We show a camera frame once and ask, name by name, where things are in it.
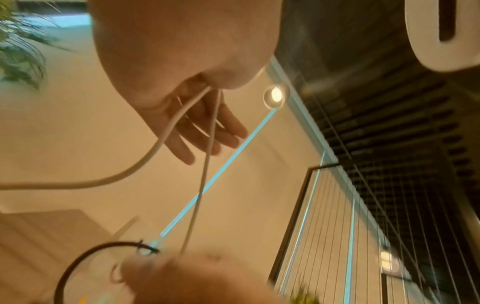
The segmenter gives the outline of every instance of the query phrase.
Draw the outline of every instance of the ceiling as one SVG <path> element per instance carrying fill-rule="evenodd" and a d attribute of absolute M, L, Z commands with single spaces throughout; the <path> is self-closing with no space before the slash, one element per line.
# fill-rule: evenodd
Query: ceiling
<path fill-rule="evenodd" d="M 339 161 L 361 160 L 344 168 L 393 247 L 411 253 L 413 279 L 440 298 L 480 302 L 448 187 L 459 183 L 480 214 L 480 70 L 424 68 L 403 0 L 285 0 L 275 56 Z"/>

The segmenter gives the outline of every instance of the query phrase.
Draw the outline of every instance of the black cable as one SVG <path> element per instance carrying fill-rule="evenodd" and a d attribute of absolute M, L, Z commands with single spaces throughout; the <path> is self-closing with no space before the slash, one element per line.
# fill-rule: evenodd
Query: black cable
<path fill-rule="evenodd" d="M 55 293 L 53 295 L 53 304 L 64 304 L 64 291 L 65 291 L 65 286 L 67 285 L 67 281 L 69 280 L 70 276 L 74 272 L 75 268 L 78 267 L 78 265 L 81 264 L 87 257 L 91 256 L 92 254 L 96 253 L 97 251 L 107 249 L 107 248 L 112 248 L 112 247 L 136 247 L 138 249 L 143 248 L 143 249 L 148 249 L 152 253 L 159 253 L 160 250 L 150 247 L 148 245 L 143 244 L 143 241 L 140 242 L 126 242 L 126 241 L 121 241 L 121 242 L 110 242 L 110 243 L 105 243 L 101 244 L 98 246 L 95 246 L 84 253 L 82 253 L 79 257 L 77 257 L 71 264 L 68 266 L 63 272 L 63 274 L 60 277 L 60 280 L 58 280 L 58 284 L 56 285 L 55 288 Z"/>

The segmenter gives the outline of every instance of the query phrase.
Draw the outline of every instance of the white cable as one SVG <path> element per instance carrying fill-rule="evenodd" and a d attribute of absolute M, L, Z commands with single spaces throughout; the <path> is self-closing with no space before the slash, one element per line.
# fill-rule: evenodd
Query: white cable
<path fill-rule="evenodd" d="M 108 184 L 112 184 L 122 180 L 124 178 L 129 177 L 130 175 L 134 174 L 138 170 L 140 170 L 143 166 L 145 166 L 159 151 L 159 149 L 164 144 L 167 137 L 170 135 L 170 132 L 174 129 L 177 122 L 182 118 L 182 116 L 195 104 L 197 103 L 208 91 L 210 91 L 211 87 L 206 87 L 196 96 L 192 97 L 185 105 L 171 118 L 169 123 L 167 124 L 166 128 L 158 137 L 157 141 L 150 148 L 150 150 L 142 157 L 138 162 L 136 162 L 130 168 L 117 173 L 115 175 L 104 177 L 95 180 L 88 180 L 88 181 L 81 181 L 81 182 L 20 182 L 20 183 L 4 183 L 0 184 L 0 191 L 1 190 L 73 190 L 73 189 L 86 189 L 86 188 L 94 188 L 99 186 L 104 186 Z M 217 121 L 217 112 L 218 112 L 218 104 L 215 108 L 215 114 L 212 118 L 212 125 L 215 126 Z M 210 154 L 212 151 L 213 145 L 213 136 L 210 137 L 208 141 L 208 153 L 205 159 L 205 164 L 208 167 L 208 160 L 210 159 Z M 203 191 L 203 187 L 205 186 L 204 176 L 206 175 L 205 172 L 207 168 L 203 168 L 204 174 L 202 175 L 202 186 L 201 191 Z"/>
<path fill-rule="evenodd" d="M 219 90 L 218 96 L 215 102 L 215 108 L 213 110 L 212 120 L 210 122 L 210 130 L 208 134 L 208 146 L 206 150 L 205 162 L 203 163 L 203 172 L 201 173 L 200 190 L 198 191 L 198 198 L 196 199 L 195 207 L 193 208 L 193 214 L 191 215 L 190 224 L 188 225 L 188 230 L 186 232 L 183 245 L 181 246 L 180 254 L 183 254 L 187 249 L 187 246 L 190 241 L 190 237 L 192 235 L 192 231 L 194 229 L 195 221 L 199 213 L 200 202 L 202 201 L 202 197 L 204 194 L 205 183 L 207 181 L 207 173 L 209 171 L 210 156 L 212 155 L 212 148 L 214 146 L 215 128 L 217 126 L 217 115 L 219 113 L 221 96 L 222 96 L 222 92 L 221 90 Z"/>

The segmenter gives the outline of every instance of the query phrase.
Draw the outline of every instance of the hand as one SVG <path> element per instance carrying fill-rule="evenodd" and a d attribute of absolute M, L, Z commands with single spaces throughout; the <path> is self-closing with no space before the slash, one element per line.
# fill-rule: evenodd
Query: hand
<path fill-rule="evenodd" d="M 160 104 L 159 107 L 152 109 L 137 109 L 137 112 L 155 133 L 159 136 L 164 130 L 172 116 L 182 107 L 182 103 L 193 97 L 205 84 L 198 78 L 189 79 L 183 82 L 170 96 Z M 208 92 L 199 102 L 197 102 L 187 115 L 182 117 L 172 130 L 165 141 L 165 145 L 182 162 L 192 165 L 195 162 L 195 156 L 190 148 L 185 144 L 181 137 L 189 141 L 198 149 L 206 152 L 208 145 L 210 121 L 216 104 L 218 90 Z M 239 139 L 246 138 L 248 133 L 241 122 L 232 114 L 224 102 L 223 93 L 220 94 L 220 108 L 218 109 L 217 123 L 215 129 L 215 142 L 213 144 L 212 155 L 219 155 L 221 145 L 231 148 L 239 146 Z"/>
<path fill-rule="evenodd" d="M 136 255 L 120 271 L 135 304 L 282 304 L 270 286 L 215 255 Z"/>

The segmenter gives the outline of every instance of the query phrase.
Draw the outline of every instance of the wooden slat ceiling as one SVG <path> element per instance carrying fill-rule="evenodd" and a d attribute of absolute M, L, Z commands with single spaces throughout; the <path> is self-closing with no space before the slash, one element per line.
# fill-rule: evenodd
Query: wooden slat ceiling
<path fill-rule="evenodd" d="M 419 147 L 427 143 L 440 147 L 480 214 L 480 72 L 445 75 L 424 68 L 409 44 L 404 5 L 403 0 L 285 0 L 275 56 L 339 160 L 372 159 L 359 166 L 360 172 L 409 251 L 416 252 L 428 285 L 433 290 L 438 285 L 441 293 L 454 298 L 456 288 L 460 298 L 477 302 L 454 235 L 475 282 L 480 282 L 480 272 L 460 223 L 451 218 L 453 234 L 439 199 L 450 214 L 455 203 L 439 176 L 433 152 Z M 344 79 L 333 90 L 306 93 L 306 85 L 338 75 Z M 380 154 L 397 156 L 376 159 Z M 387 231 L 358 172 L 346 171 Z M 392 233 L 389 238 L 400 249 Z M 412 261 L 405 263 L 414 273 Z"/>

